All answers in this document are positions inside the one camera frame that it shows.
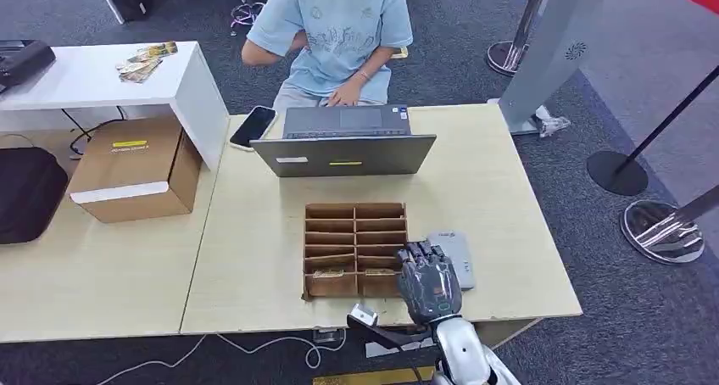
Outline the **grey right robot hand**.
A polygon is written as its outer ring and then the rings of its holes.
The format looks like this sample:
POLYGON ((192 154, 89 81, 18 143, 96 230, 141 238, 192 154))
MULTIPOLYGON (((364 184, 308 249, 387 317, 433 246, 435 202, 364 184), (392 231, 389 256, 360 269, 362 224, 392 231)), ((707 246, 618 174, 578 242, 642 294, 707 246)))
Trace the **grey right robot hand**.
POLYGON ((450 257, 429 241, 407 242, 399 251, 399 291, 411 320, 421 326, 457 316, 462 293, 450 257))

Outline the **person's left hand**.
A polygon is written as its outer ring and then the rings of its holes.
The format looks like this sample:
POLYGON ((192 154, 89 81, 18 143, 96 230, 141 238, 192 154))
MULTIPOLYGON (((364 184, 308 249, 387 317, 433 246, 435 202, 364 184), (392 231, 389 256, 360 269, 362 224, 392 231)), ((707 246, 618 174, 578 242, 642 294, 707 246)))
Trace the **person's left hand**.
POLYGON ((332 93, 326 105, 328 107, 355 106, 359 101, 361 90, 365 83, 366 77, 361 73, 355 73, 332 93))

